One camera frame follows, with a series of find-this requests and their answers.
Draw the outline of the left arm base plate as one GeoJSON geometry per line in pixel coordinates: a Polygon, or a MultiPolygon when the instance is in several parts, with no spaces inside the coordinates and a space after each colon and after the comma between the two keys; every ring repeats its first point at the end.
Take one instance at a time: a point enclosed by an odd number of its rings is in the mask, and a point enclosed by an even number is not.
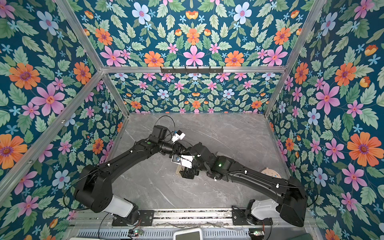
{"type": "Polygon", "coordinates": [[[130,213],[126,218],[114,216],[113,227],[149,227],[154,220],[154,210],[136,210],[130,213]]]}

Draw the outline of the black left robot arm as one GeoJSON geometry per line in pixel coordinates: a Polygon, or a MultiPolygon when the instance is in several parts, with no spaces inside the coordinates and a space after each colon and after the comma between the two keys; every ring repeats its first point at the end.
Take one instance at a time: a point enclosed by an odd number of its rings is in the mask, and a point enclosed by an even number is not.
{"type": "Polygon", "coordinates": [[[193,164],[190,150],[181,144],[184,133],[178,131],[167,141],[170,134],[167,127],[155,125],[149,137],[135,142],[126,152],[103,164],[86,166],[76,183],[75,200],[94,213],[106,212],[121,218],[129,226],[135,225],[139,221],[139,207],[113,192],[113,183],[120,176],[156,154],[167,155],[173,163],[180,165],[179,173],[183,178],[193,179],[200,172],[193,164]]]}

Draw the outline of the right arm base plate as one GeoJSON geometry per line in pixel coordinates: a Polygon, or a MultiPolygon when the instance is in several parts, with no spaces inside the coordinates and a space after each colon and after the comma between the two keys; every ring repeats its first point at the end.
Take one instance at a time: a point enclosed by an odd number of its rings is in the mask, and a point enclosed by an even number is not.
{"type": "Polygon", "coordinates": [[[273,225],[273,220],[271,218],[266,218],[260,220],[254,217],[248,209],[238,208],[232,206],[232,221],[234,226],[271,226],[273,225]]]}

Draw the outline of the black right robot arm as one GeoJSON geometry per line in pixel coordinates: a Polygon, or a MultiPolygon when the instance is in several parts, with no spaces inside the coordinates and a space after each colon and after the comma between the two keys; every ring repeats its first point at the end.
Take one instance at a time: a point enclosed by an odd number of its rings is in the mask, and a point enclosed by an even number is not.
{"type": "Polygon", "coordinates": [[[202,143],[186,148],[175,143],[173,159],[187,161],[181,175],[193,179],[199,172],[215,181],[226,181],[244,185],[269,197],[277,206],[275,210],[287,223],[303,227],[306,216],[308,195],[302,183],[294,178],[280,179],[254,171],[232,158],[216,156],[202,143]]]}

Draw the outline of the beige remote control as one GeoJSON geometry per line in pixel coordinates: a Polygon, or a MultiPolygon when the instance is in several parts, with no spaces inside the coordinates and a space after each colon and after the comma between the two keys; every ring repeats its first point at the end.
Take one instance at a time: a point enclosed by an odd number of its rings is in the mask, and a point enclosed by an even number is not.
{"type": "Polygon", "coordinates": [[[182,177],[182,178],[187,178],[188,177],[188,168],[185,168],[184,166],[180,166],[180,169],[179,169],[179,175],[182,177]]]}

